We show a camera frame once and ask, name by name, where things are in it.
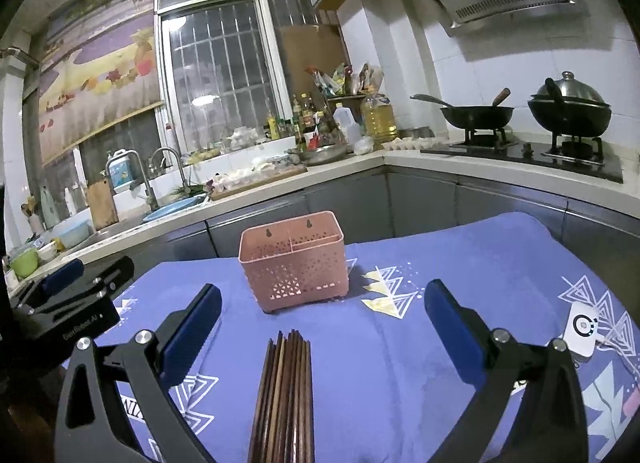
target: blue basin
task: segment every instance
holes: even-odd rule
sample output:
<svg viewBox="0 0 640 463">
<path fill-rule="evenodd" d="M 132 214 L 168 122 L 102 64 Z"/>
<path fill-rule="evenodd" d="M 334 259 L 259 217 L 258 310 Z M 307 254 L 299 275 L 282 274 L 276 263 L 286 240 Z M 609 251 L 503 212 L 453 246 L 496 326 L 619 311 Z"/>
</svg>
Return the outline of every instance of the blue basin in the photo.
<svg viewBox="0 0 640 463">
<path fill-rule="evenodd" d="M 163 218 L 165 216 L 171 215 L 174 212 L 179 212 L 180 210 L 184 210 L 185 208 L 193 207 L 204 200 L 202 195 L 194 196 L 193 198 L 183 199 L 180 201 L 176 201 L 175 203 L 171 203 L 166 207 L 162 207 L 155 212 L 150 213 L 146 218 L 142 220 L 143 223 L 149 223 L 150 221 L 155 221 L 156 219 Z"/>
</svg>

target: bundle of chopsticks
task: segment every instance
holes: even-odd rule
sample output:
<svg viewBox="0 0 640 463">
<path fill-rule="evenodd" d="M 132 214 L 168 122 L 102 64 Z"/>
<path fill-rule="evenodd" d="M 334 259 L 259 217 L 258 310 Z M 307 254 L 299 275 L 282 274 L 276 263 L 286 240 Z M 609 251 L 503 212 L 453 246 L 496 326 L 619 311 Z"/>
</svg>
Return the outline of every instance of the bundle of chopsticks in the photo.
<svg viewBox="0 0 640 463">
<path fill-rule="evenodd" d="M 248 463 L 314 463 L 311 344 L 300 332 L 269 340 Z"/>
</svg>

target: tablecloth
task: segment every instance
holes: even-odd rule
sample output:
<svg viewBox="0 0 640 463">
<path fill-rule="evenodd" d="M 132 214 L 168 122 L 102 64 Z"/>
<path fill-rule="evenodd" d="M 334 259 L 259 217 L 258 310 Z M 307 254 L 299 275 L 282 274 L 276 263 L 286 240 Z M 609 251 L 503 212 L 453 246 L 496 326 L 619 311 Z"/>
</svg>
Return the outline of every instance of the tablecloth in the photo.
<svg viewBox="0 0 640 463">
<path fill-rule="evenodd" d="M 438 232 L 346 247 L 344 299 L 267 315 L 238 259 L 162 263 L 116 300 L 121 320 L 99 345 L 128 341 L 185 308 L 205 283 L 223 296 L 220 320 L 189 376 L 172 388 L 178 409 L 218 463 L 246 461 L 267 341 L 298 329 L 311 341 L 316 461 L 424 463 L 473 394 L 424 311 L 422 292 L 442 279 L 489 328 L 544 345 L 562 335 L 572 302 L 600 311 L 601 334 L 580 364 L 590 461 L 602 459 L 640 404 L 638 328 L 603 282 L 519 212 Z M 120 392 L 147 455 L 160 459 L 127 384 Z M 514 390 L 486 457 L 506 438 L 522 389 Z"/>
</svg>

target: cooking oil bottle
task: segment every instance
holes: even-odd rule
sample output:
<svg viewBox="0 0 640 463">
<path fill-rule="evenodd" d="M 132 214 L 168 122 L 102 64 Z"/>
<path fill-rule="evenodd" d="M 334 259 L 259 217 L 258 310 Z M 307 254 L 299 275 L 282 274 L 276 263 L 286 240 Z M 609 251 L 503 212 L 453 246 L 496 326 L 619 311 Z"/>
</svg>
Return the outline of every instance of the cooking oil bottle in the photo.
<svg viewBox="0 0 640 463">
<path fill-rule="evenodd" d="M 361 110 L 367 135 L 373 138 L 376 150 L 398 137 L 394 109 L 384 94 L 370 91 L 362 102 Z"/>
</svg>

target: basket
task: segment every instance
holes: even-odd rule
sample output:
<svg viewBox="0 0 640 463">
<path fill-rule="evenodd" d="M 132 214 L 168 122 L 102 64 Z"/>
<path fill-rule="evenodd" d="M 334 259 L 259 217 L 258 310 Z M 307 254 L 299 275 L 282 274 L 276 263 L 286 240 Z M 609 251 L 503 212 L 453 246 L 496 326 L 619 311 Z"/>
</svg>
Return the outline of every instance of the basket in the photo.
<svg viewBox="0 0 640 463">
<path fill-rule="evenodd" d="M 239 259 L 266 312 L 344 297 L 349 290 L 344 235 L 333 212 L 248 228 Z"/>
</svg>

